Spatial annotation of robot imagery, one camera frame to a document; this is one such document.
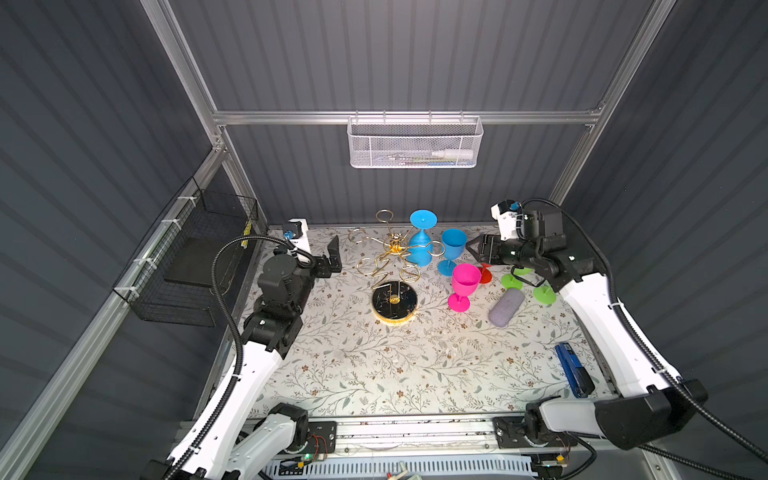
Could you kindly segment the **red wine glass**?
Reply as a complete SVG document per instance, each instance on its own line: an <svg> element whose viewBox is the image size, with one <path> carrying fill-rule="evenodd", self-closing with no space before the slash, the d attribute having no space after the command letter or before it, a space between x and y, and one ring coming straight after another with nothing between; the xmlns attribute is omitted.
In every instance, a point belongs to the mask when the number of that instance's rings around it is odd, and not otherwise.
<svg viewBox="0 0 768 480"><path fill-rule="evenodd" d="M491 283L493 281L493 274L490 271L490 265L489 264L482 263L480 268L479 268L479 270L480 270L480 275L481 275L481 278L480 278L480 283L481 284L485 285L485 284L489 284L489 283Z"/></svg>

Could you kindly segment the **pink wine glass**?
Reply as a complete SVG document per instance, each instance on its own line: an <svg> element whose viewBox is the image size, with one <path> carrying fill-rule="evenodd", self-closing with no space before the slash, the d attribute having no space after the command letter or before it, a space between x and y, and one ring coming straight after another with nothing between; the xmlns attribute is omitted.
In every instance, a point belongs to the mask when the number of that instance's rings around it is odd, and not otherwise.
<svg viewBox="0 0 768 480"><path fill-rule="evenodd" d="M476 291L482 279L481 271L472 264L459 264L452 274L453 293L448 298L448 306L455 312L466 312L470 306L470 296Z"/></svg>

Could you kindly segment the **blue wine glass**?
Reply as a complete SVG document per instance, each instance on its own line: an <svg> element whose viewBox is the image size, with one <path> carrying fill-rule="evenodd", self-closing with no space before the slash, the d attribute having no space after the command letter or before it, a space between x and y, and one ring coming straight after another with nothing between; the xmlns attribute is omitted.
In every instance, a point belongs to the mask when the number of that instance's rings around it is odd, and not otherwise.
<svg viewBox="0 0 768 480"><path fill-rule="evenodd" d="M448 229L443 232L441 242L444 246L444 259L438 264L438 272L441 275L453 275L457 266L456 260L463 254L467 240L467 235L462 230Z"/></svg>
<svg viewBox="0 0 768 480"><path fill-rule="evenodd" d="M428 230L437 225L438 218L434 212L422 209L410 215L410 222L416 233L409 240L408 261L418 267L426 267L433 258L433 240Z"/></svg>

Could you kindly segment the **green wine glass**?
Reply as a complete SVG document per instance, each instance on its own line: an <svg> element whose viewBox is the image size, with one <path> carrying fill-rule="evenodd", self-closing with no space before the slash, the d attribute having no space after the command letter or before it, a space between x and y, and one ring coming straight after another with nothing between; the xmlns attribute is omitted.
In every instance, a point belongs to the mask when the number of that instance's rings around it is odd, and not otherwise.
<svg viewBox="0 0 768 480"><path fill-rule="evenodd" d="M513 269L511 273L505 274L501 283L505 289L517 289L522 290L524 282L521 278L527 274L530 274L532 270L530 268Z"/></svg>
<svg viewBox="0 0 768 480"><path fill-rule="evenodd" d="M557 300L557 294L548 282L538 285L533 290L535 300L542 305L553 305Z"/></svg>

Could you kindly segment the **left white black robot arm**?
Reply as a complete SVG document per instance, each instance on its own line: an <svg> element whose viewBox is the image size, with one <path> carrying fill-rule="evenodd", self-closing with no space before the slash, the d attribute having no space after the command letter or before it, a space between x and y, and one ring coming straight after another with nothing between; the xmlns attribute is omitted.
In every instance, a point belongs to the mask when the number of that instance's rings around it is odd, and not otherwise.
<svg viewBox="0 0 768 480"><path fill-rule="evenodd" d="M251 409L284 363L303 326L301 318L317 279L342 270L339 239L314 256L307 242L275 239L257 284L261 290L243 324L227 320L235 359L195 424L162 461L152 460L143 479L257 479L283 452L299 452L308 441L305 409L280 403L258 427L241 434Z"/></svg>

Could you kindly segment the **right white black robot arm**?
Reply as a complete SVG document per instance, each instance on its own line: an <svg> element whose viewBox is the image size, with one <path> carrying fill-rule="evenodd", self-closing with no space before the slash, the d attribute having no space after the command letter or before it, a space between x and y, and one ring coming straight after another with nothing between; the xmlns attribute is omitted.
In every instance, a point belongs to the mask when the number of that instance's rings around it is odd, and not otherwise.
<svg viewBox="0 0 768 480"><path fill-rule="evenodd" d="M679 432L708 400L698 380L686 380L653 346L616 292L605 254L586 234L571 242L569 215L544 200L505 200L491 208L499 231L477 237L473 257L490 265L529 268L575 313L586 332L611 398L546 397L530 403L524 431L537 444L563 433L602 437L630 450Z"/></svg>

